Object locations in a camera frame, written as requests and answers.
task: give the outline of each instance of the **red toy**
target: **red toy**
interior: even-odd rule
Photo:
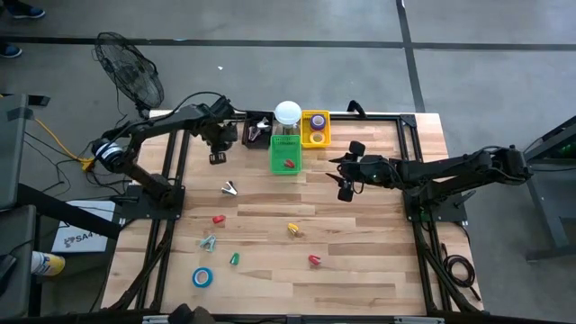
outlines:
[[[284,166],[289,168],[295,168],[296,165],[289,158],[284,161]]]
[[[312,263],[315,266],[319,266],[320,265],[320,257],[319,256],[313,256],[313,255],[309,255],[308,256],[308,261],[310,261],[310,263]]]
[[[223,222],[225,220],[226,220],[226,216],[224,216],[224,215],[212,217],[212,221],[214,222],[214,224],[218,224],[219,222]]]

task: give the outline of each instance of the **grey floor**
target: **grey floor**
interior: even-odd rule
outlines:
[[[0,34],[279,41],[401,41],[394,0],[195,0],[44,2],[37,22],[0,17]],[[572,0],[405,0],[413,41],[574,43]],[[0,92],[49,95],[37,111],[75,152],[119,118],[111,81],[84,45],[22,44],[16,60],[0,60]],[[165,107],[200,90],[226,94],[243,109],[269,110],[282,100],[304,108],[415,112],[403,49],[162,47],[140,50],[157,63]],[[576,110],[576,52],[416,50],[422,95],[440,113],[451,155],[485,145],[523,148]],[[121,109],[132,112],[121,95]],[[49,138],[35,124],[28,131]],[[50,158],[61,156],[38,146]],[[22,180],[55,182],[54,167],[26,149]],[[74,199],[113,194],[63,167]],[[472,253],[488,311],[533,319],[576,319],[576,258],[529,265],[527,251],[550,246],[525,186],[488,185],[466,204]],[[51,283],[45,312],[87,311],[105,266]]]

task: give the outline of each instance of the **shoe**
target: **shoe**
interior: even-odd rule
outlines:
[[[22,55],[22,49],[10,44],[0,44],[0,58],[15,59]]]
[[[14,19],[38,19],[42,18],[46,14],[46,12],[40,8],[36,8],[21,2],[13,5],[7,5],[6,10],[12,15]]]

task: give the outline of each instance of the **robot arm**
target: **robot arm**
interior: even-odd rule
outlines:
[[[212,106],[204,103],[188,105],[177,112],[150,118],[146,121],[127,122],[124,126],[106,131],[92,146],[95,158],[110,172],[125,174],[138,181],[150,197],[162,206],[169,206],[174,199],[172,185],[161,175],[151,175],[135,163],[144,140],[171,131],[190,131],[200,135],[211,148],[210,163],[226,162],[225,150],[238,140],[235,123],[221,125],[232,119],[234,108],[230,100],[220,97]],[[116,143],[119,138],[130,138],[127,148]]]
[[[338,199],[350,202],[354,195],[354,183],[398,188],[418,197],[422,205],[443,201],[459,194],[494,182],[506,185],[522,185],[532,176],[524,155],[510,148],[486,147],[461,157],[434,162],[404,161],[376,155],[366,155],[365,145],[353,141],[350,153],[330,160],[338,163],[341,177],[330,175],[338,182]],[[451,177],[442,182],[435,179]]]

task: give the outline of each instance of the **wood plank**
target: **wood plank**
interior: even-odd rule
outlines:
[[[447,158],[439,116],[427,113],[416,118],[424,159]],[[399,158],[395,125],[335,121],[332,134],[329,148],[303,151],[303,170],[294,176],[272,175],[267,152],[248,150],[240,143],[227,152],[228,163],[212,166],[205,143],[192,139],[183,179],[184,212],[175,227],[162,311],[170,312],[186,302],[214,313],[425,313],[414,237],[405,220],[401,192],[366,187],[353,202],[341,202],[338,187],[325,175],[337,173],[336,165],[328,160],[342,157],[351,140],[362,141],[370,154]],[[160,172],[166,143],[167,135],[145,141],[139,164]],[[409,153],[413,157],[412,147]],[[221,193],[229,180],[238,189],[236,197]],[[214,225],[212,217],[221,214],[227,217],[225,223]],[[298,238],[288,232],[289,222],[300,227]],[[103,307],[116,302],[140,271],[149,227],[149,221],[137,220],[121,233]],[[213,253],[198,247],[211,234],[217,238]],[[450,254],[472,262],[460,228],[438,224],[438,235]],[[229,261],[236,252],[240,261],[233,266]],[[310,254],[321,257],[321,266],[309,263]],[[213,271],[208,288],[197,288],[191,282],[199,266]],[[433,295],[439,301],[437,278],[429,271]],[[454,272],[461,275],[463,269],[455,267]],[[152,280],[148,302],[154,285]],[[462,292],[482,307],[469,290]]]

